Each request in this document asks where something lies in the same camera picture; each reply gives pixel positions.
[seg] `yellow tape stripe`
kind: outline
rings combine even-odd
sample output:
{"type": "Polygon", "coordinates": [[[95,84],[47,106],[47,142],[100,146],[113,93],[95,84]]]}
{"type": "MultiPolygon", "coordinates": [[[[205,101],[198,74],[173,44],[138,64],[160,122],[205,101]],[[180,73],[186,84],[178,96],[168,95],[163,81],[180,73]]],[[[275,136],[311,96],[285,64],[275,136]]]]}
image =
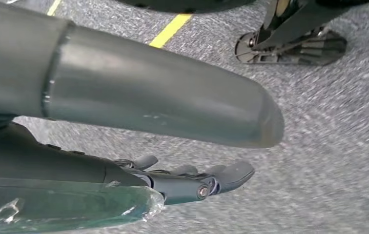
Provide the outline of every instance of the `yellow tape stripe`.
{"type": "Polygon", "coordinates": [[[46,14],[49,16],[54,16],[60,3],[61,3],[61,0],[54,0],[54,3],[51,5],[51,7],[49,8],[46,14]]]}
{"type": "Polygon", "coordinates": [[[151,46],[162,48],[169,39],[192,17],[191,14],[177,15],[150,43],[151,46]]]}

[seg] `clear plastic sheet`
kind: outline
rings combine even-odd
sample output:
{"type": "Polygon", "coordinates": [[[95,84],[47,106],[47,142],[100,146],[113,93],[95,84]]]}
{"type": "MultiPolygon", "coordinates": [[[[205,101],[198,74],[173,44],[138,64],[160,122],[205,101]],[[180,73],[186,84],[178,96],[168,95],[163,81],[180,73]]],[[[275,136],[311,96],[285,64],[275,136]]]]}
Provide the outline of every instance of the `clear plastic sheet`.
{"type": "Polygon", "coordinates": [[[0,234],[114,227],[163,209],[159,192],[117,184],[0,178],[0,234]]]}

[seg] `robotic hand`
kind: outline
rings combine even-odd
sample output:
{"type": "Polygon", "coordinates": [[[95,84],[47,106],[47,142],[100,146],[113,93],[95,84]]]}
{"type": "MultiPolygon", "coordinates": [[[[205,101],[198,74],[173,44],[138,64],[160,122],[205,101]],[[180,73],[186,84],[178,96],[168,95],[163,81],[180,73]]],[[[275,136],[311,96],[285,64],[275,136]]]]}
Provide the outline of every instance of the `robotic hand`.
{"type": "MultiPolygon", "coordinates": [[[[114,161],[40,144],[13,122],[18,116],[246,148],[272,147],[284,131],[275,102],[248,78],[0,3],[0,233],[97,225],[68,224],[87,216],[114,225],[112,209],[100,216],[108,206],[114,208],[112,199],[125,195],[133,203],[135,209],[121,214],[125,216],[144,213],[135,205],[140,199],[132,197],[155,196],[147,190],[134,193],[134,188],[152,189],[165,205],[173,205],[232,191],[254,174],[247,162],[205,172],[188,165],[145,171],[156,158],[114,161]],[[111,195],[108,189],[119,192],[111,195]],[[81,202],[69,207],[74,200],[81,202]],[[51,225],[60,227],[46,228],[51,225]]],[[[116,207],[127,203],[118,202],[116,207]]]]}

